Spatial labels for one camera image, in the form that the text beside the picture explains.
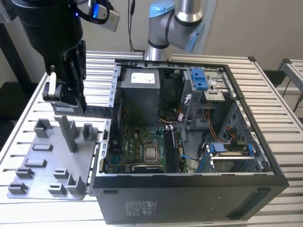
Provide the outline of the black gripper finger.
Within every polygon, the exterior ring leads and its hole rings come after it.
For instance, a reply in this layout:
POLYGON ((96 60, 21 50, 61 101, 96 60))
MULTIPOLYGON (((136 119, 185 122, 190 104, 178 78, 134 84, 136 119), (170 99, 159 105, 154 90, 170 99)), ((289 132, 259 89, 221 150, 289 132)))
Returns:
POLYGON ((85 113, 87 102, 84 96, 84 83, 86 79, 86 43, 81 40, 74 48, 66 53, 67 81, 65 85, 69 104, 76 106, 79 115, 85 113))
POLYGON ((61 102, 69 105, 76 105, 78 101, 76 93, 70 91, 66 83, 60 82, 55 72, 50 74, 49 81, 45 83, 42 97, 46 102, 61 102))

